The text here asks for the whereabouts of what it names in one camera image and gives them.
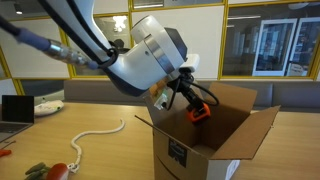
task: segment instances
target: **table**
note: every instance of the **table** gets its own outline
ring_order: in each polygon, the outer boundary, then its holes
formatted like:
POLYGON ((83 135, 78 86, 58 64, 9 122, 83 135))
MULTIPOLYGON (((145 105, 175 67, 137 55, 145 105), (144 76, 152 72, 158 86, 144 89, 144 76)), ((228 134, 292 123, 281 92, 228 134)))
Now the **table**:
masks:
MULTIPOLYGON (((24 179, 24 172, 39 162, 48 166, 72 163, 76 151, 71 139, 87 130, 126 127, 115 134, 88 135, 77 141, 83 149, 80 170, 70 180, 154 179, 152 129, 146 107, 65 103, 51 116, 14 136, 10 156, 0 158, 0 179, 24 179)), ((232 180, 320 179, 320 114, 279 112, 274 127, 253 160, 242 160, 232 180)))
POLYGON ((0 179, 25 179, 25 171, 44 162, 74 163, 77 152, 70 142, 88 130, 125 128, 114 134, 87 135, 77 144, 83 156, 80 169, 69 179, 153 179, 152 129, 134 115, 150 120, 146 107, 65 103, 53 115, 36 118, 31 128, 12 137, 10 156, 0 158, 0 179))

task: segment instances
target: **open cardboard box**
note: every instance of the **open cardboard box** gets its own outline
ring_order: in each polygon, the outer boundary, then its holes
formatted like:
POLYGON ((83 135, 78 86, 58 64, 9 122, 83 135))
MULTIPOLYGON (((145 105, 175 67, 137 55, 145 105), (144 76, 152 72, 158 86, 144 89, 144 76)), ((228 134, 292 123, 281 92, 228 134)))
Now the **open cardboard box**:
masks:
POLYGON ((180 93, 169 111, 145 98, 153 122, 155 179, 230 179, 241 159, 256 154, 280 107, 251 113, 256 91, 217 82, 209 90, 220 105, 210 107, 211 117, 197 126, 187 120, 189 103, 180 93))

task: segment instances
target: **orange object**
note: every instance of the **orange object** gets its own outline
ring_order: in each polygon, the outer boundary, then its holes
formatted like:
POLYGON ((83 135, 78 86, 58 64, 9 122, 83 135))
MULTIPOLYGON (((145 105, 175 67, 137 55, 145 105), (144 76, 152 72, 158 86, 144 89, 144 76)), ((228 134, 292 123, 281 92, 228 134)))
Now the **orange object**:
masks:
POLYGON ((11 154, 11 150, 0 149, 0 157, 11 154))
POLYGON ((204 103, 203 109, 201 111, 198 111, 197 109, 192 109, 192 111, 187 112, 187 116, 190 121, 192 121, 193 123, 197 123, 200 120, 210 117, 211 112, 209 106, 204 103))
POLYGON ((69 169, 66 164, 55 164, 47 174, 46 180, 67 180, 69 169))

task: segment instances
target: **white rope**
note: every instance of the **white rope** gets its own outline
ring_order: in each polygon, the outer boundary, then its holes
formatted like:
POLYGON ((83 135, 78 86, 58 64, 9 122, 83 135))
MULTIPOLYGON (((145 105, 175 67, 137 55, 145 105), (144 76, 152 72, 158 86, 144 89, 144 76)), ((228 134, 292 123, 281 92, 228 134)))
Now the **white rope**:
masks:
POLYGON ((76 144, 76 141, 81 138, 82 136, 85 136, 85 135, 88 135, 88 134, 111 134, 111 133, 115 133, 115 132, 118 132, 120 130, 122 130, 125 126, 125 121, 120 119, 121 121, 121 125, 116 128, 116 129, 113 129, 113 130, 105 130, 105 131, 85 131, 85 132, 82 132, 80 134, 78 134, 77 136, 75 136, 72 140, 71 140, 71 146, 77 150, 77 160, 75 163, 71 163, 68 165, 68 168, 71 172, 73 173, 76 173, 79 168, 80 168, 80 159, 81 159, 81 155, 82 155, 82 149, 80 146, 78 146, 76 144))

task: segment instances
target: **laptop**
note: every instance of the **laptop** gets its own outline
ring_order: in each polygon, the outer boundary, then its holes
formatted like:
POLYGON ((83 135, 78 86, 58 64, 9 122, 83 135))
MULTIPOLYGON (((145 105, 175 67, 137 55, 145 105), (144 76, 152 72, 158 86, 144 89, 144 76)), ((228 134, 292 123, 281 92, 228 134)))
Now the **laptop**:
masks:
POLYGON ((0 142, 34 124, 34 96, 2 95, 0 142))

